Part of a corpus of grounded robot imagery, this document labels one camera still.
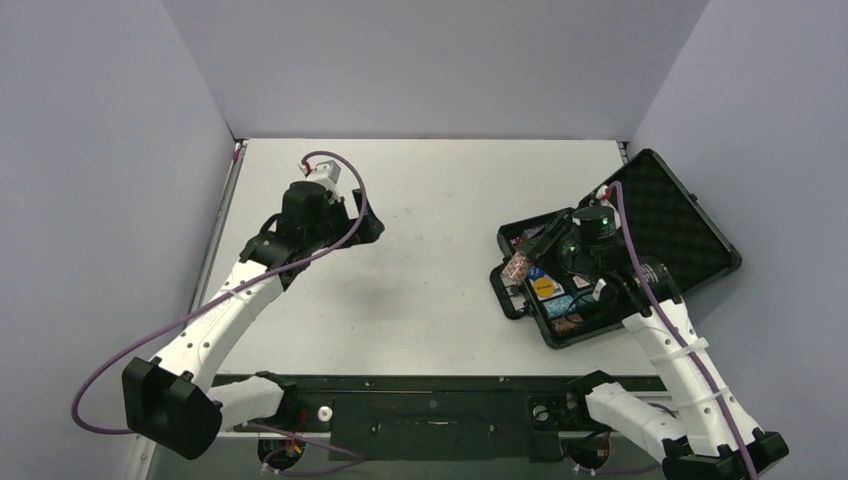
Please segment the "light blue chip stack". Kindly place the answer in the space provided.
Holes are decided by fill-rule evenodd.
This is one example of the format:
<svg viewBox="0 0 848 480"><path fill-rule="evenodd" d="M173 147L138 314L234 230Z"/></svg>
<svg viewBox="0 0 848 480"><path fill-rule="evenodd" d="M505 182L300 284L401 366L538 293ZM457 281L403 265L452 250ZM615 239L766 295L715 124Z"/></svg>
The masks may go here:
<svg viewBox="0 0 848 480"><path fill-rule="evenodd" d="M577 301L570 295L558 297L542 303L549 320L563 318L574 311Z"/></svg>

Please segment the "black poker set case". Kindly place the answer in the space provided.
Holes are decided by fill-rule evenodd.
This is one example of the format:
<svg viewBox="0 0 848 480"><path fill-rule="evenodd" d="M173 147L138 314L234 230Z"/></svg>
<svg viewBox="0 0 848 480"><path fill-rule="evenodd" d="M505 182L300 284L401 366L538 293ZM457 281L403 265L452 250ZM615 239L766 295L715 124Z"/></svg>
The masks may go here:
<svg viewBox="0 0 848 480"><path fill-rule="evenodd" d="M742 256L652 149L643 149L607 180L623 186L624 213L637 257L658 301L678 299L735 272ZM593 193L584 196L575 212L599 204ZM604 244L586 247L571 229L534 264L557 281L577 304L568 316L579 316L584 329L575 335L557 336L528 278L512 282L501 275L505 263L517 251L526 254L526 240L561 210L508 223L499 227L496 240L503 261L489 275L503 314L510 320L525 316L535 320L548 347L563 349L621 328L622 320L641 313L649 305L630 261L621 233ZM523 230L522 241L509 236Z"/></svg>

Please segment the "red brown chip stack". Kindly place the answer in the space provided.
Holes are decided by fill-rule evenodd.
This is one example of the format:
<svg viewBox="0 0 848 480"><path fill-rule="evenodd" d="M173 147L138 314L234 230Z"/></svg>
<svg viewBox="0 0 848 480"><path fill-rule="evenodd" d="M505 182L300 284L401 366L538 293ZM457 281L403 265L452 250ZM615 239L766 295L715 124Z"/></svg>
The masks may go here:
<svg viewBox="0 0 848 480"><path fill-rule="evenodd" d="M562 317L550 322L552 331L559 337L575 335L584 329L585 325L579 316Z"/></svg>

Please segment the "yellow big blind button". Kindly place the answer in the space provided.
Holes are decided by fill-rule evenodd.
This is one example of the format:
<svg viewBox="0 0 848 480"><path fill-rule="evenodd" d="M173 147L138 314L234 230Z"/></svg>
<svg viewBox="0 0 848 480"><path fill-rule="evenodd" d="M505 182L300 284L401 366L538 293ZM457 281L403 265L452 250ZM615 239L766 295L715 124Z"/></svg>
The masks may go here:
<svg viewBox="0 0 848 480"><path fill-rule="evenodd" d="M535 279L533 282L533 289L536 296L540 299L550 298L557 292L556 283L547 277Z"/></svg>

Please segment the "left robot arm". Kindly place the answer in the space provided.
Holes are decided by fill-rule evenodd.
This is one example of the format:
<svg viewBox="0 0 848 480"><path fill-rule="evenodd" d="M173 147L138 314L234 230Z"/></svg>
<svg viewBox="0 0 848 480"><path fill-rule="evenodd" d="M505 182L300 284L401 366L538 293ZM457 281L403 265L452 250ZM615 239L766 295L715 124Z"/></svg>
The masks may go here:
<svg viewBox="0 0 848 480"><path fill-rule="evenodd" d="M281 211L250 239L216 296L179 322L182 331L151 359L132 359L122 372L128 428L189 460L205 453L222 430L262 419L291 427L294 385L259 372L222 386L215 376L257 319L321 255L375 242L384 231L364 188L353 192L358 215L348 217L331 181L297 181Z"/></svg>

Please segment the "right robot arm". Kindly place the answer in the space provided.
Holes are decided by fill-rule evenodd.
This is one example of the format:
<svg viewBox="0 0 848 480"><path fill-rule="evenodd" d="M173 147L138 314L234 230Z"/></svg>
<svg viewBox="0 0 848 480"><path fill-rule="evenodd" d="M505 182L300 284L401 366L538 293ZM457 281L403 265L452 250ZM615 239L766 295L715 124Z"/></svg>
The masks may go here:
<svg viewBox="0 0 848 480"><path fill-rule="evenodd" d="M561 285L568 303L543 308L562 341L621 325L638 343L670 396L666 408L639 399L597 371L574 382L566 418L622 434L668 479L756 479L789 453L741 405L695 330L676 276L636 241L628 208L607 201L556 213L523 231L504 276L527 281L535 269Z"/></svg>

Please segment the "pink chip stack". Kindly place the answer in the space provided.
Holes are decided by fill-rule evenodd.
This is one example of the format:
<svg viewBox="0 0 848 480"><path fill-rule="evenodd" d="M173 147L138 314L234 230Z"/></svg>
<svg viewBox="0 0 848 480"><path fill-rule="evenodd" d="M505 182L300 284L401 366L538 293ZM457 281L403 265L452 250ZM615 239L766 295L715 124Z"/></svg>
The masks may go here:
<svg viewBox="0 0 848 480"><path fill-rule="evenodd" d="M520 283L527 278L533 266L534 261L527 254L517 251L505 263L501 275L512 282Z"/></svg>

